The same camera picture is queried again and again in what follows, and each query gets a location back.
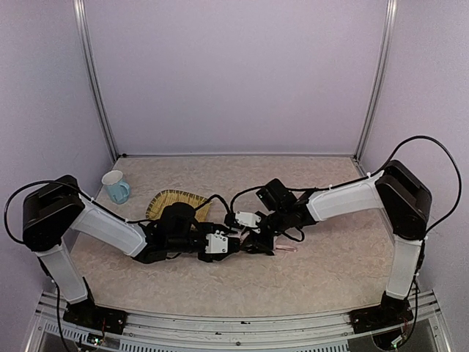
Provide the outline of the pink and black umbrella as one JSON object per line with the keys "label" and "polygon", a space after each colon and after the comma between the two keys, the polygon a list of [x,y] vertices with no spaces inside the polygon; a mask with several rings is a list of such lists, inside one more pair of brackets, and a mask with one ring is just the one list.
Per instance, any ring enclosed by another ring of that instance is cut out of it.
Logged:
{"label": "pink and black umbrella", "polygon": [[234,252],[246,252],[249,254],[266,254],[273,256],[277,251],[296,253],[296,246],[277,244],[277,236],[262,235],[252,230],[246,230],[239,235],[231,235],[229,249]]}

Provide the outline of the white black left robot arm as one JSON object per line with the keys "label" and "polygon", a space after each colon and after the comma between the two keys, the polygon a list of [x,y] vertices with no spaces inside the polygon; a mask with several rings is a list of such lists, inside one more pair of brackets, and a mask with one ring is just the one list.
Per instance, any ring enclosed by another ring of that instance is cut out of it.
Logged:
{"label": "white black left robot arm", "polygon": [[23,201],[23,242],[37,255],[68,304],[92,300],[62,243],[70,230],[96,238],[143,264],[166,260],[170,253],[195,253],[211,263],[240,251],[235,231],[198,221],[195,208],[183,202],[165,207],[159,219],[133,224],[100,207],[71,175],[37,187]]}

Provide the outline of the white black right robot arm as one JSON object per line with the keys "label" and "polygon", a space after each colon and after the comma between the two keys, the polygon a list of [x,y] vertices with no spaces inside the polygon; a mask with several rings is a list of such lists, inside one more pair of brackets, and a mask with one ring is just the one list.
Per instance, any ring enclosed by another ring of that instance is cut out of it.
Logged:
{"label": "white black right robot arm", "polygon": [[312,188],[300,197],[278,180],[256,193],[270,214],[236,212],[235,221],[251,231],[253,245],[273,251],[274,237],[319,222],[362,210],[380,209],[395,237],[391,274],[385,297],[404,301],[419,270],[421,251],[432,204],[429,189],[400,161],[389,161],[382,170],[361,179],[329,188]]}

